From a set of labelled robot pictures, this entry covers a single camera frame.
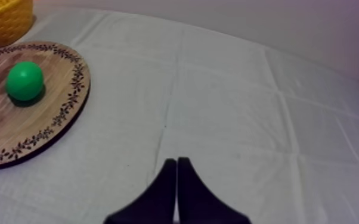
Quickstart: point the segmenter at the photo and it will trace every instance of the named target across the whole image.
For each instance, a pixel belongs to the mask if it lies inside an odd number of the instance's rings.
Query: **plastic basket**
[[[22,37],[32,26],[33,0],[0,0],[0,46]]]

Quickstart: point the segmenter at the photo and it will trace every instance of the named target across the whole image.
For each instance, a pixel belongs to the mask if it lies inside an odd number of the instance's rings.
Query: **round wooden board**
[[[45,92],[36,104],[13,103],[5,91],[9,70],[33,61],[44,73]],[[0,167],[15,164],[44,150],[76,117],[90,87],[85,60],[68,46],[26,42],[0,50]]]

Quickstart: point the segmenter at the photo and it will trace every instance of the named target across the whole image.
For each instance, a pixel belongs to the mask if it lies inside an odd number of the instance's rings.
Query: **white wall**
[[[298,54],[359,78],[359,0],[35,0],[167,18]]]

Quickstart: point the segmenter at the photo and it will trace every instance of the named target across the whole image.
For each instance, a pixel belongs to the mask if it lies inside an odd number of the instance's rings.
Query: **table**
[[[359,83],[222,33],[141,15],[35,7],[19,41],[87,60],[84,111],[0,170],[0,224],[85,224],[140,195],[166,158],[254,224],[359,223]]]

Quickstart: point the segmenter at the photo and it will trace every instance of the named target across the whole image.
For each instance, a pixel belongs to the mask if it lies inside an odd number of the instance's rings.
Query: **green ball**
[[[34,99],[43,89],[42,69],[31,61],[17,63],[8,73],[5,89],[19,101]]]

